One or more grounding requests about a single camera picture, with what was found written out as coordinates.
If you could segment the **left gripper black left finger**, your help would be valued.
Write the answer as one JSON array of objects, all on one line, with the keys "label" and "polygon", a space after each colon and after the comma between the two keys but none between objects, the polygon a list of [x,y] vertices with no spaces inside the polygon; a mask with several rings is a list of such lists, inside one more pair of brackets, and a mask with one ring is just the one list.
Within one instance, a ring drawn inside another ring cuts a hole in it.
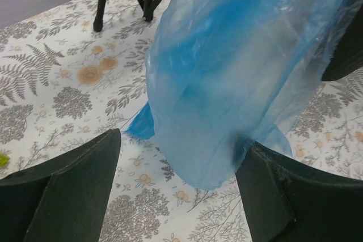
[{"label": "left gripper black left finger", "polygon": [[111,129],[1,179],[1,241],[98,241],[120,146]]}]

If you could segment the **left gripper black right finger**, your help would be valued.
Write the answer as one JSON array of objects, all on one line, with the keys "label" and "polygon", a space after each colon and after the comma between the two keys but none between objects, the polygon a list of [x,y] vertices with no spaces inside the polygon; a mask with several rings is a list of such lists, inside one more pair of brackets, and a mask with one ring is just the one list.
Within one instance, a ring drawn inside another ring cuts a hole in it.
[{"label": "left gripper black right finger", "polygon": [[252,241],[362,241],[362,181],[254,143],[237,170]]}]

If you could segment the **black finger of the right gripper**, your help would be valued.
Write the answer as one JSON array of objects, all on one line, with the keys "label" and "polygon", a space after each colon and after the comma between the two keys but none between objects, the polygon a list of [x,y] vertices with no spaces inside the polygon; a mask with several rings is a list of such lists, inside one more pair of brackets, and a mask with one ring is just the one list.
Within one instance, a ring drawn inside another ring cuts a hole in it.
[{"label": "black finger of the right gripper", "polygon": [[339,80],[362,67],[362,7],[339,41],[322,81]]}]

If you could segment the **blue trash bag roll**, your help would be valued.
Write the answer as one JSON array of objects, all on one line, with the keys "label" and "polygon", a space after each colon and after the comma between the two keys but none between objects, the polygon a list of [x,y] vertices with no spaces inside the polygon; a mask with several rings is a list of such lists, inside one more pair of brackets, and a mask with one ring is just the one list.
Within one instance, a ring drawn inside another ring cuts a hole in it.
[{"label": "blue trash bag roll", "polygon": [[187,184],[212,190],[255,142],[283,154],[362,0],[171,0],[128,128]]}]

